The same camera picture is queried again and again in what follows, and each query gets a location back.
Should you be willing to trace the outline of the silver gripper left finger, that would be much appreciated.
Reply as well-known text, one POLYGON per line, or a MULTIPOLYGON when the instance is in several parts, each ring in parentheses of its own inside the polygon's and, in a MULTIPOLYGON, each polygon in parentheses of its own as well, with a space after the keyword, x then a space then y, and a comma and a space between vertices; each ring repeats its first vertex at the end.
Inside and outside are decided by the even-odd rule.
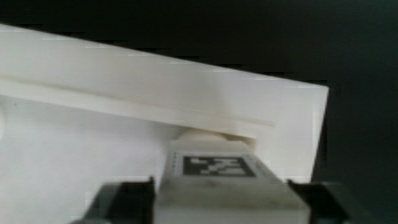
POLYGON ((101 186, 86 212, 69 224, 152 224, 154 179, 101 186))

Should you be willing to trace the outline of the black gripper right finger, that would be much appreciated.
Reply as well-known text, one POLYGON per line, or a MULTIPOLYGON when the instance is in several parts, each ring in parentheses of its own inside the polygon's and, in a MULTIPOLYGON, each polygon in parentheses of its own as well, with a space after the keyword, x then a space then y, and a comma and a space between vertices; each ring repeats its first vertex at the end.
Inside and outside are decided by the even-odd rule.
POLYGON ((309 224, 380 224, 339 183, 287 181, 287 186, 310 209, 309 224))

